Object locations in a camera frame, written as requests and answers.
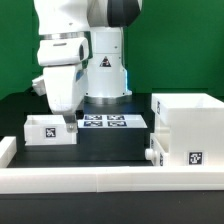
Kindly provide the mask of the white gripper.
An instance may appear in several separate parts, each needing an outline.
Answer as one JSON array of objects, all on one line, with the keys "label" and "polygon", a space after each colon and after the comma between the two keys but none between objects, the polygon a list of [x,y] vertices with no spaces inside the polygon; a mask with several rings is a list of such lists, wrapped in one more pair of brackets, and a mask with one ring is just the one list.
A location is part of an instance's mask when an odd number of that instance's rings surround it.
[{"label": "white gripper", "polygon": [[88,40],[85,37],[42,40],[37,56],[43,74],[32,81],[32,87],[39,96],[47,95],[53,114],[64,115],[67,132],[76,132],[74,113],[88,87],[87,70],[82,64],[89,56]]}]

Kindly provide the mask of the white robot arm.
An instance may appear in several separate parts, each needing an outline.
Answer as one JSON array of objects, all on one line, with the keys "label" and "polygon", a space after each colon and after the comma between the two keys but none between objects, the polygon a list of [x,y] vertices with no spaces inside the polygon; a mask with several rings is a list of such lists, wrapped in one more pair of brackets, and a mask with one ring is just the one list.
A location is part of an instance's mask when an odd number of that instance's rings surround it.
[{"label": "white robot arm", "polygon": [[140,15],[142,0],[34,0],[34,7],[43,75],[33,88],[47,96],[69,132],[77,130],[83,101],[116,104],[131,98],[123,29]]}]

